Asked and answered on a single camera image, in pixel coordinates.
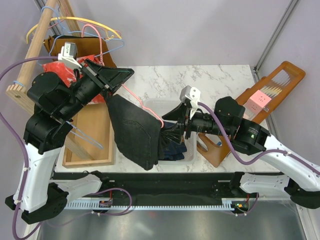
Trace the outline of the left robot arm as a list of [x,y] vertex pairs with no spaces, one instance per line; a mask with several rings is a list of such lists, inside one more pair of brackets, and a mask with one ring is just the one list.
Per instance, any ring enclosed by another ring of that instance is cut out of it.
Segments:
[[27,224],[52,219],[81,197],[94,193],[104,197],[110,191],[98,171],[62,183],[50,182],[50,178],[72,130],[72,118],[98,94],[112,96],[134,71],[102,66],[89,59],[80,63],[63,57],[61,62],[76,71],[74,83],[67,86],[50,71],[38,75],[27,91],[35,107],[23,135],[23,171],[16,193],[5,199],[9,208],[22,212]]

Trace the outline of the black jeans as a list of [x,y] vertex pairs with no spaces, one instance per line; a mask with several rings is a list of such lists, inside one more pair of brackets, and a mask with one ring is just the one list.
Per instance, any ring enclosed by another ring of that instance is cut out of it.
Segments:
[[151,170],[159,162],[161,122],[118,94],[105,102],[118,150],[144,170]]

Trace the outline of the light blue wire hanger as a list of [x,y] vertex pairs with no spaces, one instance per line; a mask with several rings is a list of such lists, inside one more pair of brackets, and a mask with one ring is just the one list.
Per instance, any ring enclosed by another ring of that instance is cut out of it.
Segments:
[[[26,87],[18,82],[14,81],[12,85],[9,85],[6,90],[6,94],[13,98],[14,101],[20,105],[24,110],[26,110],[29,114],[34,113],[34,103],[32,100],[27,96]],[[72,126],[74,130],[71,131],[72,134],[78,136],[79,138],[85,140],[86,142],[92,144],[93,146],[103,149],[104,147],[95,139],[90,137],[89,135],[85,134],[81,131],[78,127],[76,127],[76,121],[68,121],[68,124]]]

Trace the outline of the dark blue jeans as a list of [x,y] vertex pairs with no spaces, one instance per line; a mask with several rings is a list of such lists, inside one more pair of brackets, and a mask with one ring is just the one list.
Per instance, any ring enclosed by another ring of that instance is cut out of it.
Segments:
[[[176,126],[173,122],[164,121],[164,127],[168,128]],[[170,144],[161,144],[160,135],[158,141],[158,160],[159,161],[178,161],[183,160],[185,157],[183,153],[187,152],[187,147],[183,141],[181,144],[171,142]]]

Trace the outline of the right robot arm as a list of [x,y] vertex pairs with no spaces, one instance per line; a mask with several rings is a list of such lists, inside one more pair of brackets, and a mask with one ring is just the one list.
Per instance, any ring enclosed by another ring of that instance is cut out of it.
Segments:
[[289,198],[307,209],[320,207],[320,167],[301,157],[260,124],[244,118],[245,108],[232,97],[219,99],[214,109],[190,99],[162,116],[175,124],[163,129],[163,136],[176,143],[192,132],[222,136],[233,156],[242,165],[262,160],[281,173],[262,175],[235,172],[229,191],[235,197]]

